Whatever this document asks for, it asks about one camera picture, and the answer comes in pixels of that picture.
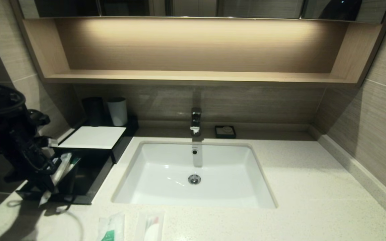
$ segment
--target white speckled countertop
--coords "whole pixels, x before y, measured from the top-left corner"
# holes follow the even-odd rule
[[[126,215],[125,240],[132,241],[138,213],[165,212],[164,241],[383,241],[386,212],[318,142],[303,140],[221,140],[249,144],[256,152],[277,209],[150,206],[112,203],[139,143],[190,142],[187,138],[134,137],[91,206],[71,206],[55,215],[57,204],[37,209],[13,193],[0,206],[0,240],[96,241],[100,217]]]

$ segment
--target chrome faucet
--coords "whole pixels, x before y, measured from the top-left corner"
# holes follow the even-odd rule
[[[192,108],[192,122],[190,125],[191,135],[193,137],[200,136],[200,116],[202,115],[201,108]]]

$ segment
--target undermount sink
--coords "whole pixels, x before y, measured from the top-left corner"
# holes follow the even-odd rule
[[[276,208],[248,146],[143,143],[114,203]]]

